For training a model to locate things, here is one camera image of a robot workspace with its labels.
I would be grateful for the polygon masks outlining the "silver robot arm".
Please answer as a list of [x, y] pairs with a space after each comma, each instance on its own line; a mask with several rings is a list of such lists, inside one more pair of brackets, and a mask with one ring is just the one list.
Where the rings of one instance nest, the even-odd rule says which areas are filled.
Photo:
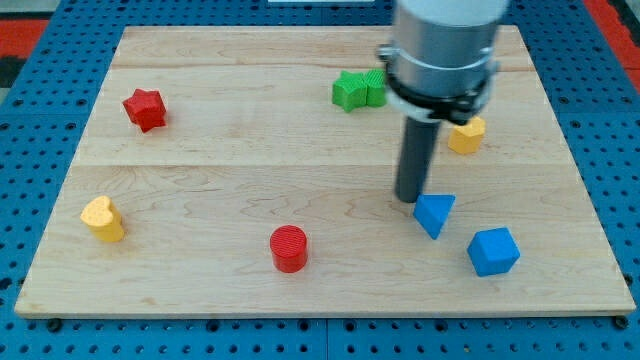
[[489, 101], [508, 0], [397, 0], [378, 49], [387, 101], [423, 123], [466, 124]]

